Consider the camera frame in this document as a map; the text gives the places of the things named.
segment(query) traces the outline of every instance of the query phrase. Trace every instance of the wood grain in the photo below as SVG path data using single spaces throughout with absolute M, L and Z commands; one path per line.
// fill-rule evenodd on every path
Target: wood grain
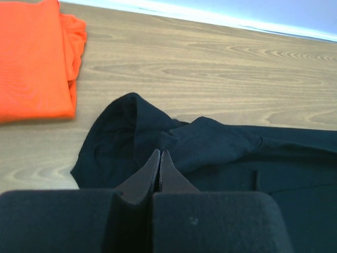
M 337 130 L 337 44 L 63 4 L 86 20 L 77 118 L 0 126 L 0 192 L 75 189 L 91 125 L 128 92 L 180 120 Z

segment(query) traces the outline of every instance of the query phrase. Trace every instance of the white wall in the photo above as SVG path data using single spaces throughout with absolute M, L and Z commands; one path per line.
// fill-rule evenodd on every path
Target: white wall
M 337 42 L 337 0 L 61 0 Z

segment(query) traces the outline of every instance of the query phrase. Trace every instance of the orange fabric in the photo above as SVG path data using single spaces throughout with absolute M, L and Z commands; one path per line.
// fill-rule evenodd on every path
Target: orange fabric
M 0 3 L 0 122 L 75 117 L 85 26 L 58 0 Z

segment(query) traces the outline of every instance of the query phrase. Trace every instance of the folded orange cloth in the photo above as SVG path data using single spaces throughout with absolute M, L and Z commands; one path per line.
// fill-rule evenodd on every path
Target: folded orange cloth
M 85 26 L 58 0 L 0 3 L 0 122 L 75 117 Z

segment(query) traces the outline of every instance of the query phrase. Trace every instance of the black garment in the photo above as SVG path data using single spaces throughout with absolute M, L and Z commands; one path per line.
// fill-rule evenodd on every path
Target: black garment
M 201 191 L 270 194 L 295 252 L 336 251 L 337 131 L 185 123 L 131 93 L 94 123 L 72 175 L 80 188 L 115 188 L 156 148 Z

